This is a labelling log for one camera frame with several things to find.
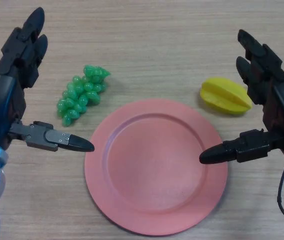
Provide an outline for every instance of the wooden table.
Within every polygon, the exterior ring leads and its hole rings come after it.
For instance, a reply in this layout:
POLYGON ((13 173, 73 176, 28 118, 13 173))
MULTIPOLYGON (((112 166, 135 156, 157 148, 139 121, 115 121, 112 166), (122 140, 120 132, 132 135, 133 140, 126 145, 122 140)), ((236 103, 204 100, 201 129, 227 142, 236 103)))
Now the wooden table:
MULTIPOLYGON (((240 28, 284 60, 284 0, 0 0, 0 49, 38 6, 45 10, 49 45, 40 77, 25 91, 25 124, 44 121, 89 138, 118 107, 161 97, 199 111, 224 140, 263 127, 261 106, 230 117, 208 109, 198 92, 211 76, 242 83, 235 66, 237 56, 244 56, 237 41, 240 28), (85 64, 112 73, 109 89, 98 107, 63 128, 56 103, 85 64)), ((83 153, 41 151, 15 141, 8 154, 1 239, 148 239, 119 229, 99 213, 85 183, 83 153)), ((284 239, 284 217, 276 202, 283 168, 279 151, 267 159, 230 163, 218 207, 198 226, 167 239, 284 239)))

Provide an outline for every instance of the grape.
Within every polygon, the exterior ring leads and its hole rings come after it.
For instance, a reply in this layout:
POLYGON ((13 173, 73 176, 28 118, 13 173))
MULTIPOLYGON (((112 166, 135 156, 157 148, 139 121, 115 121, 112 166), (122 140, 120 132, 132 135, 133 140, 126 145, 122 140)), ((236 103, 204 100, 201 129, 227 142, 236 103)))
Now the grape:
POLYGON ((82 112, 82 106, 78 103, 76 103, 74 106, 73 106, 73 109, 75 111, 77 111, 78 113, 81 113, 82 112))
POLYGON ((93 83, 91 83, 91 82, 87 82, 86 84, 84 84, 84 90, 85 90, 86 92, 92 91, 93 87, 94 87, 94 85, 93 85, 93 83))
POLYGON ((66 112, 64 110, 57 110, 57 116, 59 118, 63 118, 63 116, 66 114, 66 112))
POLYGON ((65 106, 67 106, 68 108, 72 108, 74 105, 75 105, 75 102, 73 99, 69 97, 65 99, 65 106))
POLYGON ((68 97, 68 91, 64 91, 64 92, 62 93, 62 97, 63 97, 64 99, 66 99, 66 98, 68 97))
POLYGON ((87 76, 83 76, 82 79, 81 79, 81 82, 82 82, 83 84, 86 84, 86 83, 89 82, 89 80, 90 80, 90 79, 89 79, 87 76))
POLYGON ((101 90, 102 90, 101 84, 95 84, 95 85, 94 85, 94 87, 93 87, 93 91, 94 91, 94 92, 99 93, 99 92, 101 92, 101 90))
POLYGON ((80 117, 80 114, 74 109, 68 109, 66 113, 71 119, 78 119, 80 117))
POLYGON ((78 94, 76 92, 75 89, 69 89, 67 90, 67 96, 70 98, 70 99, 73 99, 73 100, 77 100, 78 99, 78 94))
POLYGON ((86 106, 82 106, 81 113, 84 114, 86 111, 87 111, 87 107, 86 106))
POLYGON ((105 90, 107 90, 107 87, 108 87, 107 83, 106 82, 102 82, 101 83, 101 93, 105 92, 105 90))
POLYGON ((79 76, 74 76, 73 79, 72 79, 72 81, 73 81, 73 83, 74 83, 75 85, 78 85, 78 84, 81 83, 82 79, 81 79, 81 77, 79 77, 79 76))
POLYGON ((67 109, 66 101, 64 99, 60 99, 56 105, 58 110, 64 111, 67 109))
POLYGON ((67 127, 67 126, 70 126, 71 125, 71 118, 69 117, 68 114, 65 114, 64 117, 63 117, 63 120, 62 120, 62 124, 67 127))
POLYGON ((85 74, 85 76, 91 77, 94 73, 94 70, 95 70, 94 66, 86 65, 83 69, 83 73, 85 74))
POLYGON ((100 103, 100 96, 95 91, 88 91, 86 94, 86 97, 90 101, 90 103, 93 103, 95 105, 100 103))
POLYGON ((92 83, 94 83, 94 84, 99 84, 100 82, 102 82, 102 79, 101 79, 100 76, 94 75, 94 76, 92 77, 92 83))
POLYGON ((86 97, 85 94, 79 97, 78 104, 80 104, 81 106, 86 106, 88 104, 88 98, 86 97))
POLYGON ((69 82, 67 85, 66 85, 66 88, 68 90, 71 90, 71 89, 74 89, 74 84, 72 82, 69 82))
POLYGON ((84 88, 83 88, 82 84, 80 83, 80 84, 78 84, 74 87, 74 90, 77 94, 81 94, 81 93, 83 93, 84 88))

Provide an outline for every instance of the plate rim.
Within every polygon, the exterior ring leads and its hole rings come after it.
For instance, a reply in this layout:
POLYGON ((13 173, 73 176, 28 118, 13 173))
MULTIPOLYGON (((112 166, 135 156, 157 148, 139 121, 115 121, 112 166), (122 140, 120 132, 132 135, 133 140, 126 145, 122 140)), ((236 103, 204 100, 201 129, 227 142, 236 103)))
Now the plate rim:
MULTIPOLYGON (((95 141, 98 142, 98 146, 101 144, 101 140, 99 138, 97 138, 97 136, 99 135, 99 132, 102 130, 102 128, 108 128, 107 131, 105 132, 108 132, 109 129, 114 129, 114 127, 112 126, 108 126, 108 125, 117 125, 116 128, 119 128, 119 125, 118 124, 109 124, 108 122, 110 121, 110 119, 112 119, 116 114, 121 114, 121 112, 123 111, 126 111, 126 109, 131 109, 132 107, 136 107, 136 105, 139 105, 139 106, 150 106, 150 104, 152 105, 152 107, 149 107, 150 109, 153 108, 153 106, 155 104, 157 105, 163 105, 163 106, 166 106, 166 105, 171 105, 171 106, 175 106, 175 107, 180 107, 182 109, 185 110, 185 112, 188 112, 187 114, 191 114, 195 117, 194 121, 195 120, 201 120, 202 123, 204 123, 207 127, 210 128, 210 131, 211 132, 214 132, 214 134, 216 136, 215 137, 215 143, 214 144, 219 144, 221 143, 221 138, 219 136, 219 133, 214 129, 214 127, 211 125, 211 123, 206 120, 203 116, 201 116, 196 110, 194 110, 193 108, 183 104, 183 103, 180 103, 180 102, 177 102, 177 101, 172 101, 172 100, 168 100, 168 99, 165 99, 165 98, 148 98, 148 99, 144 99, 144 100, 139 100, 139 101, 135 101, 135 102, 131 102, 131 103, 128 103, 128 104, 125 104, 124 106, 116 109, 114 112, 112 112, 111 114, 109 114, 100 124, 99 126, 96 128, 96 130, 94 131, 92 137, 91 137, 91 141, 92 143, 95 145, 95 141)), ((177 116, 175 114, 172 114, 170 112, 168 112, 166 109, 165 109, 165 114, 168 115, 168 116, 172 116, 173 118, 177 118, 177 116)), ((123 119, 126 119, 124 120, 125 122, 128 121, 129 119, 132 119, 136 116, 135 113, 132 113, 132 116, 131 117, 127 117, 127 116, 122 116, 123 119)), ((178 120, 181 120, 182 122, 188 124, 187 121, 185 121, 185 119, 182 119, 181 117, 180 118, 177 118, 178 120)), ((201 140, 204 148, 208 148, 208 147, 211 147, 209 146, 207 143, 205 143, 202 139, 203 137, 200 136, 200 134, 198 133, 198 129, 194 129, 194 124, 192 125, 189 125, 190 128, 195 131, 195 133, 198 134, 198 140, 201 140)), ((175 226, 175 227, 170 227, 170 229, 167 229, 167 230, 160 230, 158 229, 158 231, 156 230, 147 230, 147 229, 143 229, 143 230, 139 230, 137 229, 136 227, 130 227, 128 226, 128 224, 123 224, 123 222, 125 222, 125 219, 123 220, 119 220, 117 219, 118 217, 114 217, 115 213, 114 213, 114 208, 110 208, 110 207, 106 207, 106 203, 105 201, 108 201, 109 198, 111 197, 115 197, 114 194, 112 193, 112 191, 110 191, 109 194, 107 194, 109 197, 107 200, 103 199, 102 198, 102 195, 101 193, 98 193, 96 187, 93 187, 94 186, 94 183, 92 183, 92 179, 91 179, 91 176, 92 176, 92 173, 89 173, 90 172, 90 169, 91 169, 91 166, 89 167, 89 165, 92 165, 92 158, 94 158, 94 156, 97 155, 97 157, 99 158, 99 154, 102 153, 102 156, 100 156, 101 158, 97 161, 100 161, 100 162, 103 162, 103 154, 105 152, 105 145, 103 145, 103 148, 102 150, 96 148, 95 152, 90 152, 90 153, 87 153, 85 155, 85 161, 84 161, 84 175, 85 175, 85 181, 86 181, 86 185, 87 185, 87 188, 88 188, 88 191, 95 203, 95 205, 99 208, 99 210, 109 219, 111 220, 113 223, 115 223, 116 225, 128 230, 128 231, 131 231, 131 232, 134 232, 134 233, 138 233, 138 234, 142 234, 142 235, 149 235, 149 236, 165 236, 165 235, 171 235, 171 234, 175 234, 175 233, 179 233, 179 232, 182 232, 184 230, 187 230, 195 225, 197 225, 199 222, 201 222, 203 219, 205 219, 211 212, 212 210, 216 207, 216 205, 218 204, 218 202, 220 201, 224 191, 225 191, 225 187, 226 187, 226 183, 227 183, 227 177, 228 177, 228 165, 227 163, 221 163, 221 164, 215 164, 215 165, 210 165, 208 167, 206 167, 206 171, 207 171, 207 175, 209 174, 209 170, 210 172, 213 170, 213 172, 215 172, 216 168, 218 168, 219 171, 221 171, 221 169, 224 171, 224 175, 223 175, 223 179, 220 179, 219 183, 220 184, 220 188, 221 188, 221 191, 218 193, 219 197, 217 198, 216 201, 214 201, 214 206, 211 206, 209 207, 209 210, 206 209, 206 212, 204 214, 204 216, 202 217, 198 217, 197 220, 194 220, 194 221, 189 221, 190 223, 189 224, 186 224, 186 222, 184 222, 183 224, 181 224, 180 227, 178 226, 175 226)), ((101 186, 102 185, 105 185, 108 181, 106 181, 104 179, 104 182, 100 182, 98 185, 101 186)), ((120 208, 122 210, 122 213, 125 209, 122 208, 123 205, 120 205, 120 208)))

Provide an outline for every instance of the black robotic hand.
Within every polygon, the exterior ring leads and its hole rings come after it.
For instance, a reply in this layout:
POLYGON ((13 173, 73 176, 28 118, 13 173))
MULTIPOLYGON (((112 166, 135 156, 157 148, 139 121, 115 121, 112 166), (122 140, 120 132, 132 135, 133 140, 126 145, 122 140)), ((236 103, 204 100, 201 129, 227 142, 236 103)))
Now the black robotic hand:
POLYGON ((58 147, 92 152, 94 146, 84 138, 56 131, 53 125, 35 121, 22 125, 26 109, 24 89, 32 88, 47 51, 48 39, 40 35, 44 10, 37 8, 22 28, 16 27, 6 40, 0 60, 0 147, 6 150, 13 139, 26 141, 30 147, 56 151, 58 147))
POLYGON ((242 132, 239 138, 224 141, 200 155, 202 164, 232 160, 246 162, 266 157, 273 149, 284 154, 284 71, 281 59, 250 34, 240 30, 238 41, 245 49, 245 58, 236 59, 236 68, 248 86, 247 94, 255 104, 263 105, 263 123, 268 130, 242 132))

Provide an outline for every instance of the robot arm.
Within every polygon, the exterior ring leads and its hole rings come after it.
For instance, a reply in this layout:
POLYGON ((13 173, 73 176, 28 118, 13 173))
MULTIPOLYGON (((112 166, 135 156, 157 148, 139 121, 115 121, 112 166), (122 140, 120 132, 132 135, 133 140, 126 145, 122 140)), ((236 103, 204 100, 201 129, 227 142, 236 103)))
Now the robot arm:
POLYGON ((5 150, 13 139, 25 141, 27 146, 57 151, 92 152, 94 146, 88 140, 57 131, 53 125, 34 121, 23 125, 21 119, 26 109, 24 89, 32 88, 38 79, 38 67, 47 51, 48 39, 40 35, 44 25, 44 10, 39 7, 16 27, 1 49, 0 60, 0 197, 5 188, 3 166, 8 155, 5 150))
MULTIPOLYGON (((282 60, 269 48, 261 45, 250 34, 240 30, 237 40, 245 49, 245 58, 236 59, 236 68, 247 85, 247 94, 255 104, 263 105, 263 123, 267 132, 257 129, 240 133, 239 138, 213 146, 199 157, 202 164, 216 164, 237 160, 239 163, 266 157, 273 149, 284 154, 284 71, 282 60)), ((277 203, 282 207, 280 180, 277 203)))

